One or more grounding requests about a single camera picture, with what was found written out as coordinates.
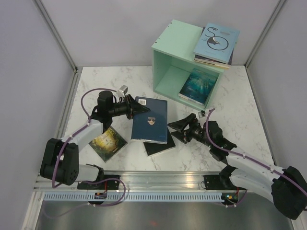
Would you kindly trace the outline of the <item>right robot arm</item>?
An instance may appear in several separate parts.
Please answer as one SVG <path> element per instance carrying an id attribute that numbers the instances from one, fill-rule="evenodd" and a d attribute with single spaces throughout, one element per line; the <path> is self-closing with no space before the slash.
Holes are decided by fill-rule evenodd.
<path id="1" fill-rule="evenodd" d="M 292 166 L 282 168 L 253 158 L 223 136 L 216 121 L 203 124 L 194 113 L 171 122 L 172 136 L 187 144 L 192 139 L 208 146 L 214 159 L 226 165 L 219 173 L 223 188 L 232 186 L 252 191 L 271 201 L 285 217 L 296 220 L 307 209 L 307 183 Z"/>

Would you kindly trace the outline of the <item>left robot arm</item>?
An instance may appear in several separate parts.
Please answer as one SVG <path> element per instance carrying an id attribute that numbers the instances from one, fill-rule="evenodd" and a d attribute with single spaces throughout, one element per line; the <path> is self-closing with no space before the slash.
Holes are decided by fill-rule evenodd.
<path id="1" fill-rule="evenodd" d="M 114 117 L 125 115 L 127 119 L 132 119 L 135 115 L 150 111 L 127 94 L 126 88 L 121 90 L 123 95 L 119 100 L 113 95 L 115 90 L 98 88 L 97 91 L 97 105 L 90 114 L 86 114 L 86 123 L 72 134 L 59 139 L 51 138 L 46 144 L 40 176 L 50 179 L 52 188 L 74 182 L 88 183 L 94 189 L 102 188 L 105 183 L 103 169 L 93 164 L 80 164 L 80 151 L 105 133 Z"/>

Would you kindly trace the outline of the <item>navy blue book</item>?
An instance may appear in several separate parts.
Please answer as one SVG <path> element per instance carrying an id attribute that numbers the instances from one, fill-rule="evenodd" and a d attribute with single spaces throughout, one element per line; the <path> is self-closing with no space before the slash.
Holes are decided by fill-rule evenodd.
<path id="1" fill-rule="evenodd" d="M 131 139 L 148 143 L 167 143 L 167 101 L 136 97 L 136 101 L 150 111 L 134 116 Z"/>

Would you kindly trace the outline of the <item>teal ocean cover book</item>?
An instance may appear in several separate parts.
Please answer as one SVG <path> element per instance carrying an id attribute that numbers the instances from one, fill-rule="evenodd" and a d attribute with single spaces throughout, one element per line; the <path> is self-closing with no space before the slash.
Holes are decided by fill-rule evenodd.
<path id="1" fill-rule="evenodd" d="M 206 105 L 217 80 L 218 76 L 194 68 L 178 95 L 182 99 Z"/>

